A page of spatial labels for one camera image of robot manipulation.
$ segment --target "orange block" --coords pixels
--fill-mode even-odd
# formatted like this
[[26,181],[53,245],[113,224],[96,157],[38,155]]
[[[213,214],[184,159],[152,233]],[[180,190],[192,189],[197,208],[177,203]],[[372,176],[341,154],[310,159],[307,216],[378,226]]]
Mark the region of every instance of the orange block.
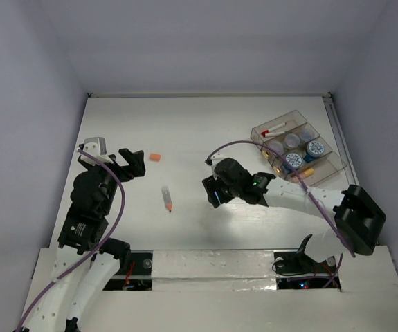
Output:
[[152,161],[160,161],[161,155],[160,154],[150,154],[150,160]]

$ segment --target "white table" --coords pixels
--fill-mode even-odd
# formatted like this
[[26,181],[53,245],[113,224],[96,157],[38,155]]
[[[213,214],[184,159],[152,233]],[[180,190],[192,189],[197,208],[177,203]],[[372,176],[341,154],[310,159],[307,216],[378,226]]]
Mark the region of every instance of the white table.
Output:
[[[78,143],[103,136],[108,153],[120,148],[145,152],[146,175],[125,183],[127,201],[114,237],[133,250],[295,248],[309,233],[327,229],[322,219],[282,208],[265,208],[233,200],[214,209],[201,180],[211,170],[204,161],[218,146],[249,139],[251,128],[298,109],[338,152],[321,97],[231,98],[90,98]],[[159,163],[150,153],[162,155]],[[235,145],[222,151],[251,173],[270,172],[269,164],[253,145]],[[73,180],[84,168],[74,154],[62,195],[51,247],[71,204]],[[166,211],[161,186],[168,185],[174,209]],[[326,189],[348,186],[344,172],[323,183]],[[118,213],[116,196],[110,224]]]

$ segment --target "marker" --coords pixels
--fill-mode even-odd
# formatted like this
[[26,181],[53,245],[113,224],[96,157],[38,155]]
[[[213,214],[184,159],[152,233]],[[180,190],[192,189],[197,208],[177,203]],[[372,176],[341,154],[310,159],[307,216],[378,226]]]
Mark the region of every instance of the marker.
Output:
[[277,130],[277,129],[283,128],[283,127],[286,126],[286,125],[287,125],[286,122],[282,122],[281,124],[278,124],[277,126],[274,126],[274,127],[270,128],[270,129],[267,129],[267,130],[265,130],[265,131],[262,131],[261,134],[262,134],[263,136],[265,136],[265,134],[271,133],[272,131],[275,131],[275,130]]
[[162,187],[162,196],[163,196],[163,202],[165,203],[165,207],[168,211],[172,211],[172,201],[171,201],[171,195],[170,195],[170,190],[168,189],[167,185],[164,185]]
[[[302,179],[304,179],[304,178],[307,178],[308,176],[311,176],[312,174],[314,174],[314,168],[309,168],[309,169],[307,169],[306,171],[304,171],[304,172],[302,172],[302,173],[299,173],[298,175],[300,175],[300,177],[301,177]],[[298,179],[297,176],[293,176],[293,177],[291,178],[291,180],[292,180],[293,182],[295,182],[295,183],[299,183],[299,182],[300,182],[300,180]]]
[[285,133],[284,131],[276,131],[275,133],[266,133],[264,137],[276,137]]

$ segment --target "small orange object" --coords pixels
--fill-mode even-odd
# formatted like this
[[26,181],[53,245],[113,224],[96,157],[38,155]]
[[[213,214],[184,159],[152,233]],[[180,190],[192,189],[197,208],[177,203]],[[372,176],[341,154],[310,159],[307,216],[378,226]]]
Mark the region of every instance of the small orange object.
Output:
[[152,161],[160,161],[161,155],[160,154],[150,154],[150,160]]

